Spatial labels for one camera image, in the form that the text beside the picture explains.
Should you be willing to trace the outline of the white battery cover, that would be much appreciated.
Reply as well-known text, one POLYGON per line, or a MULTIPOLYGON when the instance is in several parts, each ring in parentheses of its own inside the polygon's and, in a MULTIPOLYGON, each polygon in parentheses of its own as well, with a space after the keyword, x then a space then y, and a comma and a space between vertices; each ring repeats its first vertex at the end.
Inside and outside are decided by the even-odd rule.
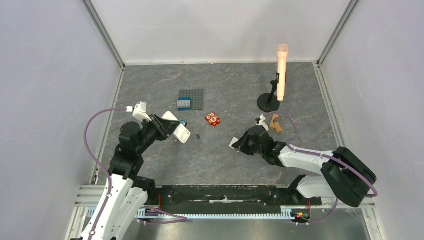
POLYGON ((238 142, 238 141, 239 141, 239 139, 238 139, 238 138, 233 137, 233 138, 232 138, 232 140, 231 140, 231 141, 230 141, 230 143, 229 143, 229 147, 230 147, 230 148, 232 148, 232 149, 234 149, 233 145, 234 145, 236 142, 238 142))

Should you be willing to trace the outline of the white remote control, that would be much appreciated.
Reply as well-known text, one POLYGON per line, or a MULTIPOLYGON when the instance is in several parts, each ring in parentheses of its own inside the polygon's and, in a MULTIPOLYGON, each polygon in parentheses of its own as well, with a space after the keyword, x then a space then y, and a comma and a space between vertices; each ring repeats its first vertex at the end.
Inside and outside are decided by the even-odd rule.
POLYGON ((170 111, 165 112, 162 118, 169 121, 179 122, 179 125, 173 132, 173 135, 180 143, 185 144, 191 136, 191 132, 185 127, 185 125, 182 124, 182 122, 170 111))

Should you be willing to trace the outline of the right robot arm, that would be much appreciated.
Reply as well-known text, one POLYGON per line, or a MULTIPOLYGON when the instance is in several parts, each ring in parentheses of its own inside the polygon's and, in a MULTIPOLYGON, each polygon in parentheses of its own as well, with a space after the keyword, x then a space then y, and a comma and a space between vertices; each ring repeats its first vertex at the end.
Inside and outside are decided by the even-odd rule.
POLYGON ((301 177, 289 189, 289 199, 302 204, 311 198, 337 198, 357 208, 365 198, 377 195, 375 173, 348 148, 317 151, 274 140, 263 126, 248 129, 233 138, 229 147, 248 156, 260 155, 268 164, 282 168, 303 169, 315 176, 301 177))

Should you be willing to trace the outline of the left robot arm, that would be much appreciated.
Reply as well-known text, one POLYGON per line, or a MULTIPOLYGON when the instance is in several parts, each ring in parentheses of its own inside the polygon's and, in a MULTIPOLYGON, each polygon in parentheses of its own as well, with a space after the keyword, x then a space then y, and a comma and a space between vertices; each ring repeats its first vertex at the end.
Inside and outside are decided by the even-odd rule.
POLYGON ((127 122, 120 128, 119 144, 107 170, 107 181, 81 240, 121 240, 145 204, 157 198, 155 181, 139 176, 143 153, 156 141, 168 139, 183 124, 167 111, 151 121, 127 122))

